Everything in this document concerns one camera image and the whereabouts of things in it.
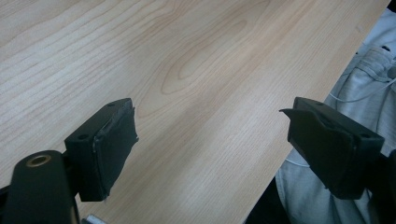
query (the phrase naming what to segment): white fabric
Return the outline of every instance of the white fabric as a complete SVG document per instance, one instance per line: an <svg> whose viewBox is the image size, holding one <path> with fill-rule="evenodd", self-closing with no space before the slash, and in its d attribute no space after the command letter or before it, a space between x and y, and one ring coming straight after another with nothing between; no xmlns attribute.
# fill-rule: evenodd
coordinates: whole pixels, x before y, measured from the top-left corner
<svg viewBox="0 0 396 224"><path fill-rule="evenodd" d="M343 100L354 100L386 86L396 77L395 56L396 14L386 10L335 84L332 94ZM383 154L388 156L396 148L396 83L356 103L341 103L329 96L325 104L385 137ZM370 192L365 191L357 201L339 200L306 165L293 149L276 173L279 197L291 223L374 222L369 213Z"/></svg>

